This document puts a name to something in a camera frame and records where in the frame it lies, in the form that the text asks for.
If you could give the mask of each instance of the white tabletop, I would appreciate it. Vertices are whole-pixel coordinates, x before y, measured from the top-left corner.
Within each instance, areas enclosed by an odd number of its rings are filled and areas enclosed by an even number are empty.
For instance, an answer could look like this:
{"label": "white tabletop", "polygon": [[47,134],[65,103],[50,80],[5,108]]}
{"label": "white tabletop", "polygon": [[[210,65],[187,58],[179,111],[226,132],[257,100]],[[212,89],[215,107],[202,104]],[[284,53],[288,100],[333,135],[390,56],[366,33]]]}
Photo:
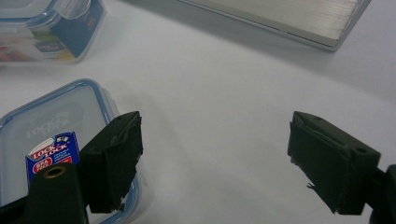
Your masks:
{"label": "white tabletop", "polygon": [[368,223],[334,215],[287,155],[295,110],[396,163],[396,1],[373,1],[335,53],[175,0],[105,1],[80,63],[1,65],[0,117],[73,80],[139,110],[150,199],[136,224]]}

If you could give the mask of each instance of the blue-rimmed lid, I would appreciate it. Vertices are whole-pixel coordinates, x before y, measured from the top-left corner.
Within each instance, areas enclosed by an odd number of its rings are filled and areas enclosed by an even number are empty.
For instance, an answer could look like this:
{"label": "blue-rimmed lid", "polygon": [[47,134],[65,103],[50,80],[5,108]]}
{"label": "blue-rimmed lid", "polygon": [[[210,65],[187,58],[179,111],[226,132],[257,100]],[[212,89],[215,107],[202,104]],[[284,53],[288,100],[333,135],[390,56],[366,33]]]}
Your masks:
{"label": "blue-rimmed lid", "polygon": [[[96,82],[77,80],[0,119],[0,206],[27,195],[25,155],[35,146],[58,133],[75,132],[83,148],[118,115],[107,96]],[[139,192],[136,178],[123,213],[89,214],[90,223],[115,223],[128,217],[137,205]]]}
{"label": "blue-rimmed lid", "polygon": [[36,27],[66,18],[75,19],[90,7],[91,0],[1,0],[0,34],[9,27]]}

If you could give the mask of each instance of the container label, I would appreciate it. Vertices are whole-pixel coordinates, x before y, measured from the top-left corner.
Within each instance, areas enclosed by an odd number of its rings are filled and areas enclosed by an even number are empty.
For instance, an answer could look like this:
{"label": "container label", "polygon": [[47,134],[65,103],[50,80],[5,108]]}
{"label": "container label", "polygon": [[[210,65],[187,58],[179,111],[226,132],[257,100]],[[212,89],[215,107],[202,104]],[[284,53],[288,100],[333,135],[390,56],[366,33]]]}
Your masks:
{"label": "container label", "polygon": [[40,170],[60,162],[77,164],[79,149],[75,133],[57,134],[35,147],[26,156],[27,182]]}

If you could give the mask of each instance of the clear plastic container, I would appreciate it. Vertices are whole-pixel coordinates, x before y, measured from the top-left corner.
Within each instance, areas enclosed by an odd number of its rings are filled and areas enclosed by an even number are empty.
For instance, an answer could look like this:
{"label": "clear plastic container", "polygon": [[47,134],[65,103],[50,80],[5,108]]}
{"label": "clear plastic container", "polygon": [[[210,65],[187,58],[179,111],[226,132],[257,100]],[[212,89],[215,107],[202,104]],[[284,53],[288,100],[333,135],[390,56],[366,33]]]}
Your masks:
{"label": "clear plastic container", "polygon": [[1,0],[0,63],[81,59],[104,14],[101,0]]}
{"label": "clear plastic container", "polygon": [[[27,195],[25,156],[39,143],[58,134],[75,132],[82,149],[119,114],[106,90],[96,82],[72,82],[0,119],[0,206]],[[142,177],[136,176],[123,212],[91,214],[90,223],[118,223],[136,215]]]}

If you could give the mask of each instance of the table surface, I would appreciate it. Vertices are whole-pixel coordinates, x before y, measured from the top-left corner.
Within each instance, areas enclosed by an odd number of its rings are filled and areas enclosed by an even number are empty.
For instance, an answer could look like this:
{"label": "table surface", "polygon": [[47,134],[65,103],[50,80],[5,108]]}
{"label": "table surface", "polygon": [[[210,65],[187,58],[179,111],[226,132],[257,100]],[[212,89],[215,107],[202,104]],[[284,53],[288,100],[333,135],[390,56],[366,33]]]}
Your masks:
{"label": "table surface", "polygon": [[396,2],[373,1],[335,53],[175,0],[105,1],[79,63],[0,65],[0,117],[87,77],[139,110],[136,224],[368,223],[334,215],[287,155],[295,110],[396,163]]}

